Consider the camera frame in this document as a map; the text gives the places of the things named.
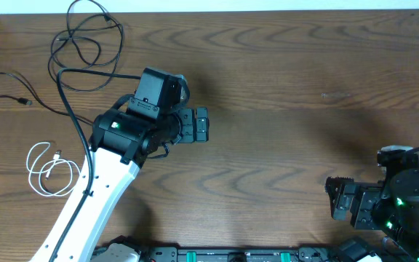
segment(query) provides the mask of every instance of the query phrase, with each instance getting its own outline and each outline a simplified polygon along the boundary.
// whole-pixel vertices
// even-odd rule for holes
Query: wooden table
[[[357,234],[377,241],[377,232],[331,219],[324,182],[380,180],[379,148],[419,145],[419,11],[115,17],[125,26],[118,72],[140,75],[153,66],[185,75],[191,106],[208,107],[211,126],[208,143],[174,146],[168,158],[145,163],[100,243],[118,235],[182,246],[326,244]],[[60,109],[46,65],[49,43],[63,29],[64,15],[0,15],[0,71],[19,71]],[[96,37],[105,60],[114,56],[116,33]],[[80,66],[73,51],[60,57]],[[66,79],[83,89],[102,80]],[[115,79],[98,92],[68,92],[68,99],[94,119],[136,86]],[[30,95],[7,76],[0,76],[1,94]],[[28,186],[26,154],[41,140],[55,142],[42,162],[55,149],[83,162],[68,117],[37,103],[0,101],[0,261],[28,260],[65,203]],[[49,186],[67,179],[66,168],[55,173]]]

